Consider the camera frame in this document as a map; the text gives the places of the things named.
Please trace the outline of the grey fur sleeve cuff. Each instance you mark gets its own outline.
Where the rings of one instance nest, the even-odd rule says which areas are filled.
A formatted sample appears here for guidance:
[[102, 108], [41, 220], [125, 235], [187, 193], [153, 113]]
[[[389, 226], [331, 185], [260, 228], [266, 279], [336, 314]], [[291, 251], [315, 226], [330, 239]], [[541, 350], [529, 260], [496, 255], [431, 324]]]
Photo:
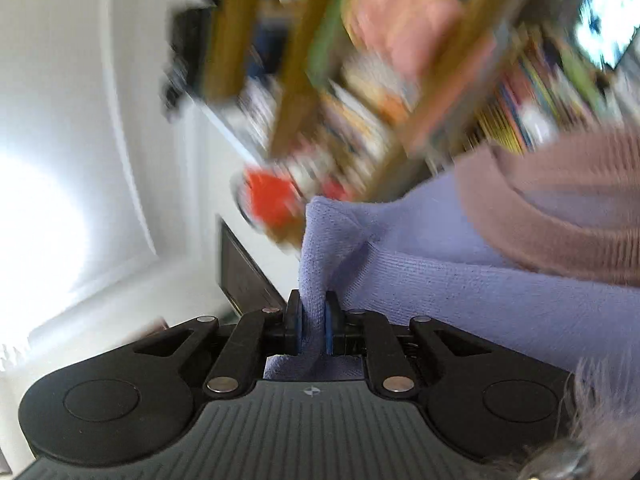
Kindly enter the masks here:
[[582, 360], [568, 397], [568, 436], [541, 448], [521, 479], [632, 479], [639, 474], [639, 388], [624, 370], [612, 381], [605, 361]]

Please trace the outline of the purple and mauve knit sweater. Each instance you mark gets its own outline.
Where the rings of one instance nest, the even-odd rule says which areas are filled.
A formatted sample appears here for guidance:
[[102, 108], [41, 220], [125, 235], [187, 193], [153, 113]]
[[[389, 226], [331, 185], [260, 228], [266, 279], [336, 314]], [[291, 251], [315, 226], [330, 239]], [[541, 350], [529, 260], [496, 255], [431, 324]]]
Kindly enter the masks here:
[[324, 298], [405, 325], [426, 315], [563, 370], [602, 364], [639, 392], [639, 133], [573, 132], [515, 155], [486, 144], [400, 200], [317, 197], [299, 263], [304, 338], [270, 379], [357, 378], [326, 355]]

